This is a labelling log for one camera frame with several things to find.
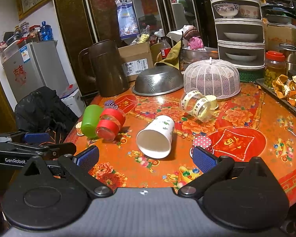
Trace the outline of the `blue water bottle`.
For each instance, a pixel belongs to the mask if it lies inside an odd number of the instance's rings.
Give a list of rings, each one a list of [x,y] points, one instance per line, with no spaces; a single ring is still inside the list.
[[[52,27],[48,25],[45,21],[41,22],[40,33],[42,41],[54,40]]]

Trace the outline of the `steel kettle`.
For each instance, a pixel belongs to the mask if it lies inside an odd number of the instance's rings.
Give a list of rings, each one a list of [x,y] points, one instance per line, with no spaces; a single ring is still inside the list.
[[[279,44],[279,52],[285,56],[286,74],[290,70],[296,71],[296,46],[290,43],[281,43]]]

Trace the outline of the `green plastic cup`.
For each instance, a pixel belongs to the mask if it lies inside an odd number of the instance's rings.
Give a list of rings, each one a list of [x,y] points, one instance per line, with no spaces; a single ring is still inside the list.
[[[82,117],[81,131],[88,138],[97,137],[96,128],[102,112],[103,108],[96,104],[89,105],[85,108]]]

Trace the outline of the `floral ceramic bowl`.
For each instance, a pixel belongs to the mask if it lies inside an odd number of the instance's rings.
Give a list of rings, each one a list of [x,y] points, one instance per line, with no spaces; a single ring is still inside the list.
[[[238,14],[239,5],[238,4],[215,4],[214,9],[217,14],[223,18],[232,18]]]

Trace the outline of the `black bag on chair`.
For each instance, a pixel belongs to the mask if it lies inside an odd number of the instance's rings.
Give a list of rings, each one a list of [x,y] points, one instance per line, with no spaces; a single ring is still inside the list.
[[[43,86],[17,103],[15,120],[20,131],[39,133],[52,130],[68,134],[78,117],[60,100],[56,91]]]

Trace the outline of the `jar with orange lid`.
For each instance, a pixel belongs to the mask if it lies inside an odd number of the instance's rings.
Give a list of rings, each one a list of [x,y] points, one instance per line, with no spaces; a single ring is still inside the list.
[[[272,88],[272,82],[286,72],[286,62],[283,53],[267,51],[265,54],[264,84]]]

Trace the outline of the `white box beside fridge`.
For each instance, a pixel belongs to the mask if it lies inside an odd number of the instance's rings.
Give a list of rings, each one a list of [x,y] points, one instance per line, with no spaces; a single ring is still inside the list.
[[[82,101],[80,90],[77,84],[70,84],[60,96],[60,99],[71,111],[77,116],[81,117],[86,105]]]

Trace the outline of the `dark brown plastic pitcher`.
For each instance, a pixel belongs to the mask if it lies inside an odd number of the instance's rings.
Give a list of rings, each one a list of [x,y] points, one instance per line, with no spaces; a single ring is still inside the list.
[[[94,82],[102,97],[119,95],[129,89],[129,81],[123,70],[123,61],[117,45],[112,40],[104,40],[83,49],[78,54],[78,65],[82,71],[83,57],[88,57],[95,76],[88,76]]]

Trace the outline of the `white mesh food cover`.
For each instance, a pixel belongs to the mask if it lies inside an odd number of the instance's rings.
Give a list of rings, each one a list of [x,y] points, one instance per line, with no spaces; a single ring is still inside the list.
[[[218,100],[229,99],[241,90],[240,74],[225,60],[200,60],[184,71],[183,88],[185,92],[197,90],[204,96],[214,95]]]

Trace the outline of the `white plate lower shelf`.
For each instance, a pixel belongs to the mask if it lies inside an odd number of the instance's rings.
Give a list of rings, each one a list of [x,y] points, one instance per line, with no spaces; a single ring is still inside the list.
[[[228,58],[239,61],[239,62],[252,62],[257,58],[257,55],[230,54],[230,53],[225,53],[225,54]]]

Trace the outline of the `red label plastic bottle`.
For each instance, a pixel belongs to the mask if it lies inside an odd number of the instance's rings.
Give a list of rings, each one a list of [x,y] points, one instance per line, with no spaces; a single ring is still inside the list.
[[[171,50],[171,46],[168,43],[166,36],[163,36],[161,38],[161,48],[160,48],[161,58],[162,59],[167,58],[170,50]]]

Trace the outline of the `glass jar with red tape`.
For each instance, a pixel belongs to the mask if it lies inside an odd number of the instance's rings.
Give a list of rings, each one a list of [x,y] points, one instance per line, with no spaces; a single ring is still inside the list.
[[[125,123],[125,113],[117,107],[106,107],[100,115],[96,127],[97,137],[105,141],[113,141]]]

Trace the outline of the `blue white hanging bag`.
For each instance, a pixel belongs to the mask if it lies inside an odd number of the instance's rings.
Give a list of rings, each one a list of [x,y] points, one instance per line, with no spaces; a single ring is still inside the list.
[[[136,37],[140,33],[132,0],[116,0],[119,36],[122,40]]]

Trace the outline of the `green basket under rack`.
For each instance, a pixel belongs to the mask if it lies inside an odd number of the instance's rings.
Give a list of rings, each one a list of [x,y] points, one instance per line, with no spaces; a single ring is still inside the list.
[[[238,69],[240,82],[255,82],[263,77],[264,70],[241,70]]]

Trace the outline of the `white plate upper shelf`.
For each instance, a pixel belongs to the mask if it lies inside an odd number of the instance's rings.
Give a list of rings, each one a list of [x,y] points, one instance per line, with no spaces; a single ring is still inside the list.
[[[258,38],[258,34],[224,32],[224,35],[232,41],[239,42],[253,42]]]

